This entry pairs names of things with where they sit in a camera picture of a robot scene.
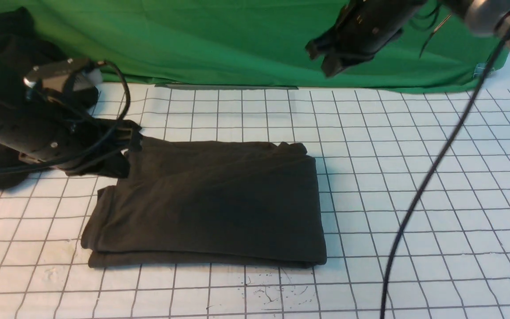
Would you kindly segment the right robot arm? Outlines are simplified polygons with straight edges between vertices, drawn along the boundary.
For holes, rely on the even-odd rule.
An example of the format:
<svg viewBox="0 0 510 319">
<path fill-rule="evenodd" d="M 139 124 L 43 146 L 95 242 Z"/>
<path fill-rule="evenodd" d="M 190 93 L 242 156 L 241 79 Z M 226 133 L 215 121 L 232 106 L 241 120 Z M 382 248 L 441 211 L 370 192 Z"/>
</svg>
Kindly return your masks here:
<svg viewBox="0 0 510 319">
<path fill-rule="evenodd" d="M 371 61 L 397 40 L 403 26 L 425 5 L 424 0 L 351 0 L 335 23 L 306 44 L 310 59 L 323 57 L 321 70 L 328 78 L 347 68 Z M 495 36 L 510 50 L 510 0 L 441 0 L 453 16 L 476 36 Z"/>
</svg>

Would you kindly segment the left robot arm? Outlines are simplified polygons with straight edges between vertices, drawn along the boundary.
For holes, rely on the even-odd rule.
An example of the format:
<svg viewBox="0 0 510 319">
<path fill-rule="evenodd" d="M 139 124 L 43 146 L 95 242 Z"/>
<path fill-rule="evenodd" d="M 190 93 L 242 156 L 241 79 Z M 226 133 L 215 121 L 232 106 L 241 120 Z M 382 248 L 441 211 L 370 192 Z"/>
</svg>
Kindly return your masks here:
<svg viewBox="0 0 510 319">
<path fill-rule="evenodd" d="M 101 67 L 111 67 L 125 91 L 125 105 L 114 120 L 92 117 L 73 98 L 97 87 Z M 140 127 L 125 119 L 130 103 L 125 75 L 111 61 L 70 58 L 36 65 L 20 76 L 0 58 L 0 144 L 23 161 L 0 168 L 0 175 L 57 169 L 68 176 L 126 178 L 130 164 L 122 152 L 142 149 Z"/>
</svg>

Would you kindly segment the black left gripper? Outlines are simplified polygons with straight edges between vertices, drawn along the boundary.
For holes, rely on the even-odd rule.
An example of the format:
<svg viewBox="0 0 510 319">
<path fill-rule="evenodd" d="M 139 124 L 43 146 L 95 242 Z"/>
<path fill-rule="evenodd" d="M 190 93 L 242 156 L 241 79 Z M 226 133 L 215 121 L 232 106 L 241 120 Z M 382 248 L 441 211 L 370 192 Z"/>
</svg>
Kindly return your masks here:
<svg viewBox="0 0 510 319">
<path fill-rule="evenodd" d="M 133 121 L 93 118 L 73 108 L 0 105 L 0 145 L 18 158 L 0 171 L 129 171 L 122 152 L 142 151 L 141 129 Z"/>
</svg>

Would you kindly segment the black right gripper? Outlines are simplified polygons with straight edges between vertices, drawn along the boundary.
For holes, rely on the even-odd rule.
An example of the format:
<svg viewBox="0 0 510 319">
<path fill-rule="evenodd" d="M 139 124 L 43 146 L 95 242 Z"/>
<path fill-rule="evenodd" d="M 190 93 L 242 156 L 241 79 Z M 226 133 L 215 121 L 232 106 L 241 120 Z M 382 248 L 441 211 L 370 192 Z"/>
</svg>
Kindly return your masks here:
<svg viewBox="0 0 510 319">
<path fill-rule="evenodd" d="M 306 45 L 312 60 L 324 56 L 326 78 L 370 60 L 394 39 L 402 27 L 425 6 L 425 0 L 351 0 L 335 23 Z"/>
</svg>

